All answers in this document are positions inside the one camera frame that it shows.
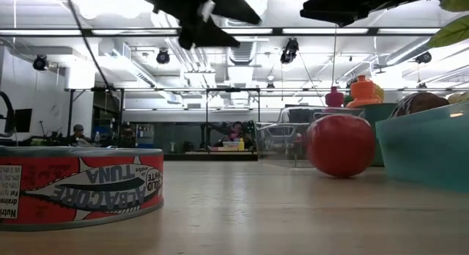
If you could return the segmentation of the dark red plum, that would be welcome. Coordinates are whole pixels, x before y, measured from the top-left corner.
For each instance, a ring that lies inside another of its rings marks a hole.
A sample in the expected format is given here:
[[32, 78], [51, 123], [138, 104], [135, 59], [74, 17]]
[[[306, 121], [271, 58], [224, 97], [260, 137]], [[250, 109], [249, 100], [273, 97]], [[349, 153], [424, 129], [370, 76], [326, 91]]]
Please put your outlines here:
[[430, 92], [417, 92], [401, 99], [391, 112], [390, 118], [402, 117], [433, 108], [447, 106], [449, 102]]

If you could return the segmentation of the red label tuna can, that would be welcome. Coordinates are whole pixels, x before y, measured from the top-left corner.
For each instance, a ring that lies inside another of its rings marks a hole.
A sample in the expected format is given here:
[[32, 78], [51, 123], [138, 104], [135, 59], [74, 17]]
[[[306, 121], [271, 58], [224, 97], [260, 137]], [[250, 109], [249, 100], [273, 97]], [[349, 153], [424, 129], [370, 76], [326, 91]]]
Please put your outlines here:
[[0, 147], [0, 231], [95, 226], [163, 204], [159, 149]]

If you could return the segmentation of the teal plastic lid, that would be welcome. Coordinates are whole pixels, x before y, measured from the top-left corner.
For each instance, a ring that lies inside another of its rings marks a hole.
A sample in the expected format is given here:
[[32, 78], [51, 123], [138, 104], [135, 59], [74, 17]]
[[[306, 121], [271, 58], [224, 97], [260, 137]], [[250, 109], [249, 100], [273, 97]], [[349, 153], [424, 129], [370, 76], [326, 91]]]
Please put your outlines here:
[[469, 101], [376, 123], [388, 177], [469, 193]]

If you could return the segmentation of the blue storage cabinet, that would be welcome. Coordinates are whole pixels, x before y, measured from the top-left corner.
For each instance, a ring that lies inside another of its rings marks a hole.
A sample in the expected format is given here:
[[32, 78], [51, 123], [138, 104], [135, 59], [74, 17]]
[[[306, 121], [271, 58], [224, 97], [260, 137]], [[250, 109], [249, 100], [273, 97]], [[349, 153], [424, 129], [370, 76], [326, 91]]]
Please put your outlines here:
[[154, 127], [152, 124], [136, 125], [136, 146], [138, 148], [153, 148]]

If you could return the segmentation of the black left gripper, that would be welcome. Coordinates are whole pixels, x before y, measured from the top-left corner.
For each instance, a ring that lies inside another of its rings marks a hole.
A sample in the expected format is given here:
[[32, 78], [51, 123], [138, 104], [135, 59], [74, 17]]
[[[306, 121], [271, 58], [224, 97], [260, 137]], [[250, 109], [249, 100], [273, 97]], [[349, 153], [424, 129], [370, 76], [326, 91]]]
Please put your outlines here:
[[144, 0], [180, 21], [178, 43], [186, 50], [208, 47], [239, 47], [240, 42], [219, 28], [210, 15], [259, 24], [260, 16], [246, 0]]

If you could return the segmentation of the bright red apple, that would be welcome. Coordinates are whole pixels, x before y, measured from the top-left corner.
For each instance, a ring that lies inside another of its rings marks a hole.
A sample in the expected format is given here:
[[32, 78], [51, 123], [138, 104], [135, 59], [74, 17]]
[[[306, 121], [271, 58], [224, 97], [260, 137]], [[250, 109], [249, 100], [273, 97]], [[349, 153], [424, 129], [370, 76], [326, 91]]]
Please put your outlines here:
[[305, 142], [311, 165], [332, 177], [361, 174], [374, 159], [372, 126], [350, 114], [330, 114], [312, 122]]

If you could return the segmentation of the pink squeeze bottle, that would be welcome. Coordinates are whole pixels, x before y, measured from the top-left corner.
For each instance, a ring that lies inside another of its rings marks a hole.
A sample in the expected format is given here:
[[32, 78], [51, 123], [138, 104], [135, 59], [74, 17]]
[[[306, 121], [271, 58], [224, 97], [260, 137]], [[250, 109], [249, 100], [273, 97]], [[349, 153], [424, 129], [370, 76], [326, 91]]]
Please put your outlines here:
[[327, 107], [340, 108], [344, 103], [344, 94], [338, 91], [336, 86], [330, 88], [330, 92], [325, 95]]

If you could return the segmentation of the clear plastic container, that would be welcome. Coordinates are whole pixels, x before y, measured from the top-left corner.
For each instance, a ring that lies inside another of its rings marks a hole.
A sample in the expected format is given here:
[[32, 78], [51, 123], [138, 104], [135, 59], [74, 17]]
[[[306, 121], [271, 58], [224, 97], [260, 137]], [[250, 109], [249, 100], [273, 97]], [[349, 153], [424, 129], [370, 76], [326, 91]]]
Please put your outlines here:
[[[287, 106], [285, 108], [318, 108], [323, 112], [318, 119], [330, 114], [350, 114], [363, 118], [362, 108], [334, 108], [321, 106]], [[308, 130], [311, 123], [283, 122], [281, 109], [274, 123], [260, 122], [256, 128], [258, 159], [269, 164], [289, 168], [311, 168], [308, 153]]]

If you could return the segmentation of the dark background screen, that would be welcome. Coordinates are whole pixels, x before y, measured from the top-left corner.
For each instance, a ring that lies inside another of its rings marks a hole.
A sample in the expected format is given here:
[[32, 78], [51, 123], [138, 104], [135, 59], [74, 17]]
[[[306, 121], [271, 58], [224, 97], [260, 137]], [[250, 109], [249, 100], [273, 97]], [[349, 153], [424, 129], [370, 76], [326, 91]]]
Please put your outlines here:
[[285, 108], [282, 119], [286, 123], [312, 123], [322, 112], [318, 108]]

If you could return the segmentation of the yellow banana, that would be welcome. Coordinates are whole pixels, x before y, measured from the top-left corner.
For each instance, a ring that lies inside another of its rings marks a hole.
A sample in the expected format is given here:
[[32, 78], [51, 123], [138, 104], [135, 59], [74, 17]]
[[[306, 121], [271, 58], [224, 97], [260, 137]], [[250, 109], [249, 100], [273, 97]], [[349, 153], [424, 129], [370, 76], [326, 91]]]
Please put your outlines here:
[[469, 101], [469, 91], [463, 93], [454, 93], [447, 98], [450, 104]]

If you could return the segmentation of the long ceiling light bar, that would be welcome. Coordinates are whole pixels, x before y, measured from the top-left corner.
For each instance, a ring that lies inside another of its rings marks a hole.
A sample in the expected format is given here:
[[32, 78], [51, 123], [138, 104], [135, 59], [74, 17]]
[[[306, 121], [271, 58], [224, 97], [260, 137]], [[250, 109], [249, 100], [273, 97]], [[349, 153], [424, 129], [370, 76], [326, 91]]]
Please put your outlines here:
[[[145, 28], [145, 29], [0, 29], [0, 37], [176, 37], [181, 28]], [[325, 37], [325, 36], [431, 36], [438, 28], [223, 28], [223, 32], [235, 37]]]

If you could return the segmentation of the black background table frame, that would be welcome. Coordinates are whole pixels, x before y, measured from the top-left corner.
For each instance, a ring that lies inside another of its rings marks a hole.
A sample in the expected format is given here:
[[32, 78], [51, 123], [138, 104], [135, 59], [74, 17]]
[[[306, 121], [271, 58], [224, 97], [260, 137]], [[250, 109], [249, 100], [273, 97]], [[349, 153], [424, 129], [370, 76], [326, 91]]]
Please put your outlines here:
[[[209, 93], [211, 92], [227, 92], [227, 93], [241, 93], [241, 92], [247, 92], [250, 94], [251, 92], [256, 92], [258, 97], [257, 97], [257, 121], [259, 122], [261, 119], [261, 112], [260, 112], [260, 89], [259, 88], [237, 88], [237, 87], [229, 87], [229, 88], [217, 88], [217, 89], [206, 89], [206, 97], [209, 97]], [[201, 124], [201, 130], [202, 130], [202, 135], [204, 136], [204, 141], [201, 144], [201, 147], [209, 147], [209, 139], [210, 139], [210, 133], [212, 130], [217, 130], [218, 132], [222, 133], [225, 135], [223, 139], [221, 139], [218, 142], [218, 145], [222, 145], [224, 142], [230, 142], [227, 140], [227, 136], [229, 135], [229, 132], [232, 128], [232, 124], [234, 122], [241, 122], [241, 121], [234, 121], [230, 125], [225, 125], [224, 123], [220, 126], [214, 125], [210, 122], [208, 122], [208, 116], [209, 116], [209, 109], [208, 109], [208, 103], [206, 103], [206, 108], [205, 108], [205, 116], [206, 120], [203, 124]], [[245, 128], [245, 125], [243, 125], [244, 131], [248, 132], [251, 134], [251, 132], [254, 132], [254, 123], [251, 123], [251, 126], [248, 128]]]

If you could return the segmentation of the orange-red squeeze bottle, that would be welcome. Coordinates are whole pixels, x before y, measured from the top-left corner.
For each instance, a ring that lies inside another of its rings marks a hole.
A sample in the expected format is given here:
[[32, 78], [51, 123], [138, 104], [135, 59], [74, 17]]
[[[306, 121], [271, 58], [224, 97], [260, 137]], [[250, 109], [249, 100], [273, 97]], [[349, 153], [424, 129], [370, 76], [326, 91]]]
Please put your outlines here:
[[350, 86], [350, 96], [354, 100], [347, 105], [347, 108], [378, 104], [374, 97], [374, 85], [375, 83], [365, 75], [358, 76], [357, 81]]

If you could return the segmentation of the person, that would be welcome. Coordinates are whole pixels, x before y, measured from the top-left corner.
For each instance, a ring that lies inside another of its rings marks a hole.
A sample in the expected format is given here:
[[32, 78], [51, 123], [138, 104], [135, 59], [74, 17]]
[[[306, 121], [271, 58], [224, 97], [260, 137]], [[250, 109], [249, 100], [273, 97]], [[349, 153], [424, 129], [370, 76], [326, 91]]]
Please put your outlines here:
[[73, 134], [67, 137], [67, 146], [90, 146], [89, 139], [84, 135], [84, 126], [77, 124], [73, 126]]
[[232, 128], [227, 136], [228, 141], [239, 141], [240, 139], [244, 140], [245, 148], [252, 148], [254, 145], [254, 140], [251, 137], [251, 134], [244, 131], [242, 122], [234, 122]]

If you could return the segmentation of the ceiling vent grille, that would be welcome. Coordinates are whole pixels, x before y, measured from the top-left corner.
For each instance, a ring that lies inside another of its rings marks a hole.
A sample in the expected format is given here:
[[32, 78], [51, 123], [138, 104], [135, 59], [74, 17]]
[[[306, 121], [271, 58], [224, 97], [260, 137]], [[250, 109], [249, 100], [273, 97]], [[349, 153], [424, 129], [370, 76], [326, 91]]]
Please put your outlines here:
[[229, 60], [234, 65], [250, 65], [256, 55], [257, 42], [241, 42], [229, 49]]

